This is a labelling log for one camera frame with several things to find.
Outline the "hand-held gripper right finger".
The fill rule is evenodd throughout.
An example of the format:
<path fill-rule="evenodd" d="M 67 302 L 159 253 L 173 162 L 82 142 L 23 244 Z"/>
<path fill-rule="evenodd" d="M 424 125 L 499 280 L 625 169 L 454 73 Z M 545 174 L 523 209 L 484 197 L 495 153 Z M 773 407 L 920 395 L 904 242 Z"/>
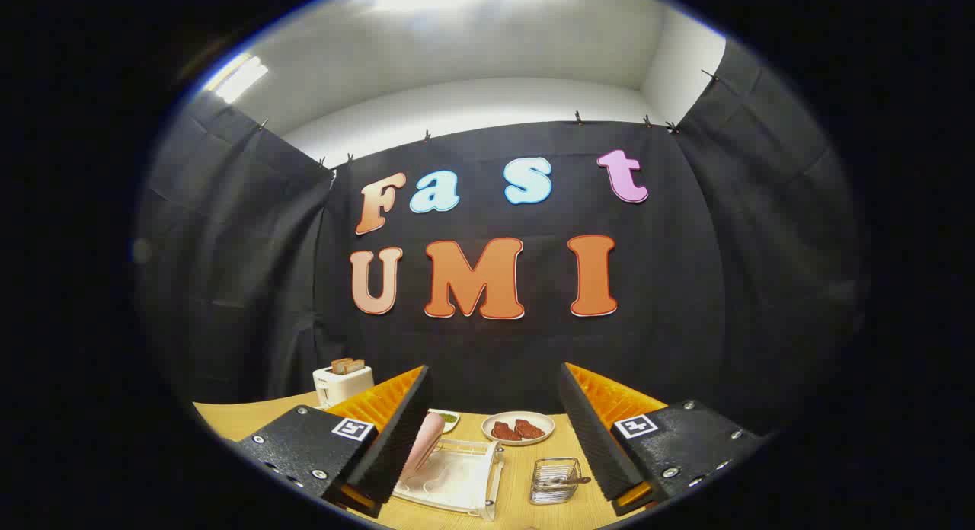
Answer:
<path fill-rule="evenodd" d="M 558 397 L 617 516 L 685 496 L 765 443 L 697 399 L 666 404 L 568 362 Z"/>

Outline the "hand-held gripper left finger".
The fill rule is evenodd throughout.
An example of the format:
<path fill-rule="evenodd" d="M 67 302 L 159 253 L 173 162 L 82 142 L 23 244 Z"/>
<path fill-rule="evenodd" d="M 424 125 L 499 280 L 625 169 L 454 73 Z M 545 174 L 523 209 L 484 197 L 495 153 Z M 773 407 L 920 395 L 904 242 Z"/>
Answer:
<path fill-rule="evenodd" d="M 430 370 L 420 365 L 335 405 L 314 392 L 227 405 L 226 438 L 286 489 L 376 519 L 431 399 Z"/>

